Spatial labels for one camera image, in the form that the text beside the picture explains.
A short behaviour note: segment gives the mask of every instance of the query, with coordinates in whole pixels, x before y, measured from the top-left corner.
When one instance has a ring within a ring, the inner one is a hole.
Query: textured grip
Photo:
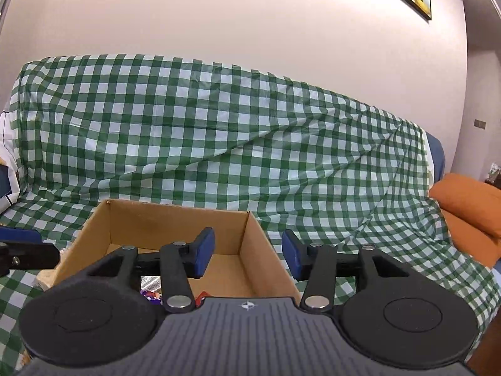
[[[95,368],[69,369],[33,360],[19,376],[467,376],[440,369],[392,368],[363,356],[330,318],[297,309],[290,298],[206,298],[201,308],[169,315],[136,353]]]

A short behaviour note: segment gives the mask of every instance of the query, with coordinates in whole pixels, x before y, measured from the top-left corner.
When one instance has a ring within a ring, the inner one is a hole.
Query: logo
[[[252,310],[252,308],[257,307],[257,305],[255,303],[253,303],[252,301],[249,301],[249,300],[245,301],[243,304],[240,304],[240,306],[247,311]]]

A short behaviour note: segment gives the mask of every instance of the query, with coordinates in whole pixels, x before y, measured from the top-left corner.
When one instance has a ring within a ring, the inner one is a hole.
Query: candy wrapper
[[[162,294],[154,291],[141,290],[141,295],[154,305],[162,305]]]
[[[160,276],[141,277],[141,290],[158,292],[161,289]]]
[[[197,307],[199,307],[200,305],[202,305],[202,300],[205,297],[211,297],[211,295],[208,292],[206,292],[206,291],[202,291],[200,293],[200,295],[197,298],[195,298],[195,303],[196,303]]]

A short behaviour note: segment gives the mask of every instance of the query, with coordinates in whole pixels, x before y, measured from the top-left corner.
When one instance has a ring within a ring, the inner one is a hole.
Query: white wall
[[[501,162],[501,65],[494,51],[468,52],[467,92],[452,171],[484,180]],[[485,130],[473,125],[485,121]]]
[[[420,124],[452,163],[467,38],[462,0],[12,0],[0,101],[45,56],[144,53],[236,64],[320,85]]]

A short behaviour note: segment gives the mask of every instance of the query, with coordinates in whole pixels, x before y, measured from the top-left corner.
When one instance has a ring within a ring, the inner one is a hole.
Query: red object
[[[196,303],[197,307],[202,305],[202,298],[205,298],[205,297],[212,297],[212,296],[208,292],[202,291],[200,293],[200,295],[197,298],[195,298],[195,303]]]

